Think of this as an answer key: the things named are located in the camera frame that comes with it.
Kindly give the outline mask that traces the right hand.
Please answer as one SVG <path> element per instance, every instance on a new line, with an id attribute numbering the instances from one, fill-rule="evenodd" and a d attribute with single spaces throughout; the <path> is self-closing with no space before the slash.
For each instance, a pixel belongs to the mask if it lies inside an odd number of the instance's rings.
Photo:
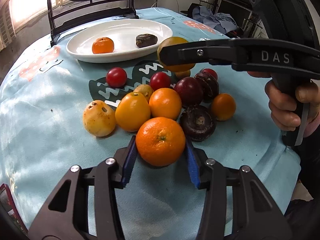
<path id="1" fill-rule="evenodd" d="M 311 81 L 306 86 L 298 87 L 292 98 L 282 93 L 271 80 L 265 86 L 265 93 L 269 98 L 271 117 L 284 131 L 294 131 L 301 123 L 300 117 L 294 113 L 297 101 L 308 103 L 310 108 L 304 137 L 319 137 L 319 86 L 317 83 Z"/>

